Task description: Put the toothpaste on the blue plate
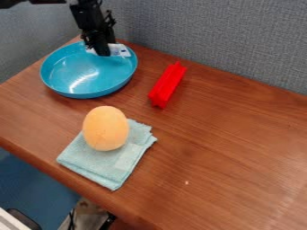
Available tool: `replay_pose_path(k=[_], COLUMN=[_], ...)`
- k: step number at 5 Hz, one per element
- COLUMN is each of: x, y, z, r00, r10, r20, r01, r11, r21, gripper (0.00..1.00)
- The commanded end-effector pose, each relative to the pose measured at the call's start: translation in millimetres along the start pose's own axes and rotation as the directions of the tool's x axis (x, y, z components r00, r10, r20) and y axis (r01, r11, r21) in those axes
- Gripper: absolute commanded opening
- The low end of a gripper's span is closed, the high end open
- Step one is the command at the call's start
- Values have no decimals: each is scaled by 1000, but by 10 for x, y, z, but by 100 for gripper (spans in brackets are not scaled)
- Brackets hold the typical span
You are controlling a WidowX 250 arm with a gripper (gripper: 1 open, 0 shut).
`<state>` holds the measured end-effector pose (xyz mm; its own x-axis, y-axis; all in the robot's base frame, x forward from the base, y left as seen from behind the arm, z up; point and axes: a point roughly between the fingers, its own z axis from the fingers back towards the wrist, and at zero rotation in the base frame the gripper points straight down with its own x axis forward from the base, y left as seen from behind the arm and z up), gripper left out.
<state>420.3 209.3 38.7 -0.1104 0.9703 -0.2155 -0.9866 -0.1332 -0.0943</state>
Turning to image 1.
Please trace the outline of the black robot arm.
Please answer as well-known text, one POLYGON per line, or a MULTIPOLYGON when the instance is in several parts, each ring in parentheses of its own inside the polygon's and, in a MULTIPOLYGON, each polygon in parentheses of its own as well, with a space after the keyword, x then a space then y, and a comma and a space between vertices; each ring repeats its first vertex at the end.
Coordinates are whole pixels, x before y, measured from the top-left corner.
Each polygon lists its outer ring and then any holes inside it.
MULTIPOLYGON (((21 2, 31 4, 65 4, 67 0, 0 0, 0 9, 8 9, 21 2)), ((116 42, 113 25, 116 20, 112 11, 101 12, 103 0, 76 0, 69 5, 76 26, 81 30, 80 39, 84 40, 88 49, 93 49, 96 54, 103 57, 111 55, 109 44, 116 42)))

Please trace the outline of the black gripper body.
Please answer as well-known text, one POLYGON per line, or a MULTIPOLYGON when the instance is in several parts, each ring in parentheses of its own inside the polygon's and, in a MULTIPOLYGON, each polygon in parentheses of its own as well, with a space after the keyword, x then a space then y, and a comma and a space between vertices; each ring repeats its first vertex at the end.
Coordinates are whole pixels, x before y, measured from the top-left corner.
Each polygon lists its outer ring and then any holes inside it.
POLYGON ((100 3, 76 3, 69 5, 71 13, 76 20, 77 28, 81 30, 80 38, 85 42, 88 49, 92 48, 92 38, 97 35, 104 36, 105 25, 116 24, 112 18, 112 11, 101 12, 100 3))

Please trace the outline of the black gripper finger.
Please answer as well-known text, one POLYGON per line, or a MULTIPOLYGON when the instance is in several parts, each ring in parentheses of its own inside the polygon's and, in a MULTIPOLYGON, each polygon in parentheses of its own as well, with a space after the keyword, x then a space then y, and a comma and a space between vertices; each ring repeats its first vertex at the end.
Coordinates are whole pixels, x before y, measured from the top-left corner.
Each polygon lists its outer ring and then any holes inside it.
POLYGON ((107 43, 115 43, 116 42, 115 33, 113 33, 113 29, 112 29, 112 25, 111 24, 105 25, 104 39, 105 39, 107 43))
POLYGON ((95 49, 99 56, 108 57, 111 55, 108 42, 103 35, 97 35, 92 38, 92 48, 95 49))

